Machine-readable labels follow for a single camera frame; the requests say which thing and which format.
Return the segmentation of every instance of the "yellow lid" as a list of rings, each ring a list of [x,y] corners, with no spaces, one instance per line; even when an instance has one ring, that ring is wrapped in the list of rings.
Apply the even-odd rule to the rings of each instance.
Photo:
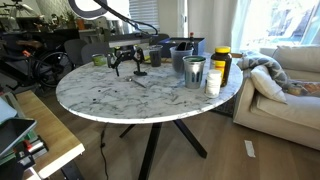
[[[218,46],[215,48],[215,52],[217,53],[229,53],[230,47],[229,46]]]

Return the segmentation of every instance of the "wooden desk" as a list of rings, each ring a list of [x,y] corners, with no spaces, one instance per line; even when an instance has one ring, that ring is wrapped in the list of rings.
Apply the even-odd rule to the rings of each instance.
[[[49,148],[48,153],[35,160],[34,169],[41,178],[49,177],[84,151],[84,146],[78,138],[32,91],[17,94],[17,99],[25,116],[38,121],[35,131]]]

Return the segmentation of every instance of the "desk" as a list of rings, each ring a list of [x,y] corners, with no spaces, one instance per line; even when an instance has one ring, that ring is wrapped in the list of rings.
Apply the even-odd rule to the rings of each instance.
[[[210,58],[206,60],[204,75],[209,69]],[[153,123],[146,154],[139,179],[147,179],[162,122],[173,121],[186,136],[199,155],[207,152],[181,121],[182,118],[208,111],[234,96],[242,83],[242,72],[232,64],[228,85],[221,88],[218,98],[204,95],[205,78],[199,89],[185,87],[184,76],[177,76],[170,63],[153,68],[142,64],[141,70],[147,76],[134,77],[144,84],[127,82],[136,70],[133,61],[120,64],[120,77],[107,66],[86,64],[65,76],[57,86],[56,94],[60,104],[68,111],[101,122],[120,124]]]
[[[35,132],[49,148],[49,152],[35,160],[34,169],[42,179],[49,177],[84,151],[82,143],[33,92],[17,94],[17,100],[25,116],[37,120]]]

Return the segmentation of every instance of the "table base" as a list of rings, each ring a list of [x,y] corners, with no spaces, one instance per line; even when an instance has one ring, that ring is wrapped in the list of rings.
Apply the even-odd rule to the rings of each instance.
[[[179,130],[182,132],[182,134],[188,139],[188,141],[191,143],[191,145],[195,148],[195,150],[198,152],[198,154],[206,158],[207,157],[207,151],[202,147],[202,145],[199,143],[199,141],[194,137],[192,132],[189,130],[189,128],[182,122],[181,119],[177,119],[173,121],[174,124],[179,128]],[[130,125],[121,135],[120,138],[124,137],[135,125]],[[145,180],[148,179],[149,173],[151,170],[151,165],[153,161],[153,157],[156,151],[160,131],[161,131],[162,122],[160,123],[153,123],[152,129],[150,132],[147,148],[144,154],[140,174],[139,174],[139,180]]]

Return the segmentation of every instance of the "box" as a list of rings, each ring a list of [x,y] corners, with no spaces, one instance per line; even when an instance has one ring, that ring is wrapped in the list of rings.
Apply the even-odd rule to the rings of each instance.
[[[170,48],[173,46],[178,46],[181,42],[189,42],[189,38],[167,38],[162,41],[159,41],[158,44],[162,45],[161,57],[170,58]],[[202,55],[205,49],[205,38],[194,38],[194,48],[193,55]]]

